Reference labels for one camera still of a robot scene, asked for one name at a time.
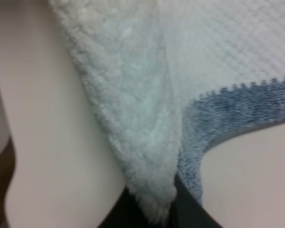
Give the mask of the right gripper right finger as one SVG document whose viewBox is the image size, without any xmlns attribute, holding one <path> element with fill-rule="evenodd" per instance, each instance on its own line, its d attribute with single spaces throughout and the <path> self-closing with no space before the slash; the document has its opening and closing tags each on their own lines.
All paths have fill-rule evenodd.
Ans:
<svg viewBox="0 0 285 228">
<path fill-rule="evenodd" d="M 192 197 L 178 175 L 173 203 L 174 228 L 221 228 L 222 226 Z"/>
</svg>

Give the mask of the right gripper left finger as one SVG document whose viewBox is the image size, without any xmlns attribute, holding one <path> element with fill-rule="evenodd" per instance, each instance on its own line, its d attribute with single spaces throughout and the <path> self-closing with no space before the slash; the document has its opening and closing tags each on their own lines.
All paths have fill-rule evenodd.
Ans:
<svg viewBox="0 0 285 228">
<path fill-rule="evenodd" d="M 125 188 L 99 228 L 155 228 L 143 215 L 135 197 Z"/>
</svg>

